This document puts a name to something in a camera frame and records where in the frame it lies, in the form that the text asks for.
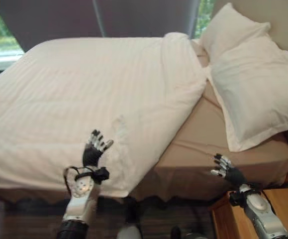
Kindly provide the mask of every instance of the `headboard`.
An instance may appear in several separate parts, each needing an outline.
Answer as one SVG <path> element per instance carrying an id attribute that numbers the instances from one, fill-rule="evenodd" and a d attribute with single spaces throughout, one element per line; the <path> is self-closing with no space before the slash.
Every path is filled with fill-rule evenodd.
<path id="1" fill-rule="evenodd" d="M 279 48 L 288 51 L 288 0 L 216 0 L 212 15 L 228 2 L 253 21 L 270 22 L 269 35 Z"/>
<path id="2" fill-rule="evenodd" d="M 253 21 L 270 22 L 269 35 L 272 40 L 279 48 L 288 51 L 288 0 L 216 0 L 212 16 L 228 2 Z M 288 141 L 288 131 L 284 135 Z"/>

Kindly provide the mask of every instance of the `gray curtain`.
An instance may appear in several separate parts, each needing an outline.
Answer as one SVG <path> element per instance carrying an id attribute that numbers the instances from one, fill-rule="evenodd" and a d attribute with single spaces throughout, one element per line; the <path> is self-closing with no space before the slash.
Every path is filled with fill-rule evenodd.
<path id="1" fill-rule="evenodd" d="M 0 0 L 0 15 L 27 51 L 65 37 L 151 37 L 173 31 L 192 36 L 199 1 Z"/>

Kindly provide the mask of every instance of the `beige fitted sheet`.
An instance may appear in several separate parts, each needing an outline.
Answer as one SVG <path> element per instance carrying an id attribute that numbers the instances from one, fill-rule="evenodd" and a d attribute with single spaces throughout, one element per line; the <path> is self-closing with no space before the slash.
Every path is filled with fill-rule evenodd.
<path id="1" fill-rule="evenodd" d="M 192 43 L 201 64 L 206 66 L 206 53 L 197 41 Z M 210 174 L 216 153 L 228 156 L 249 181 L 264 186 L 281 184 L 288 172 L 288 144 L 282 134 L 243 152 L 228 150 L 223 113 L 208 82 L 201 99 L 159 162 L 130 196 L 137 200 L 158 196 L 164 201 L 174 196 L 198 200 L 216 198 L 230 187 L 223 179 Z M 26 189 L 0 189 L 0 196 L 13 202 L 24 197 L 43 198 L 50 203 L 68 198 L 66 192 Z"/>

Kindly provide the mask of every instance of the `floor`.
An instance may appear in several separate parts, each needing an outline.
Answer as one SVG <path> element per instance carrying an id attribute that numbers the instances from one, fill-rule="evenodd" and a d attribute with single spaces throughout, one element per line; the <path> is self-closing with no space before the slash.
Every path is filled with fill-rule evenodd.
<path id="1" fill-rule="evenodd" d="M 23 200 L 16 205 L 0 202 L 0 239 L 54 239 L 68 201 L 48 205 L 39 200 Z M 162 204 L 157 198 L 144 200 L 141 227 L 144 239 L 169 239 L 173 226 L 183 233 L 199 232 L 215 238 L 211 214 L 205 203 L 173 199 Z M 110 199 L 98 203 L 90 239 L 114 239 L 124 223 L 124 206 Z"/>

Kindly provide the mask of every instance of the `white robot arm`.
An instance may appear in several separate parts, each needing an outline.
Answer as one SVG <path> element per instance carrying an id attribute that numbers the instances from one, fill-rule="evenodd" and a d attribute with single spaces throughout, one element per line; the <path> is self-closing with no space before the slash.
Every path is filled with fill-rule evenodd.
<path id="1" fill-rule="evenodd" d="M 94 130 L 85 145 L 83 167 L 65 169 L 64 179 L 71 200 L 63 216 L 57 239 L 86 238 L 95 215 L 101 182 L 109 178 L 106 168 L 99 169 L 97 164 L 102 154 L 112 144 L 113 140 L 104 143 L 100 131 Z"/>
<path id="2" fill-rule="evenodd" d="M 242 172 L 221 154 L 216 154 L 214 161 L 218 167 L 211 170 L 211 173 L 224 178 L 238 188 L 236 192 L 230 193 L 230 203 L 244 208 L 259 239 L 288 239 L 288 232 L 273 213 L 270 203 L 261 197 L 260 191 L 250 187 Z"/>

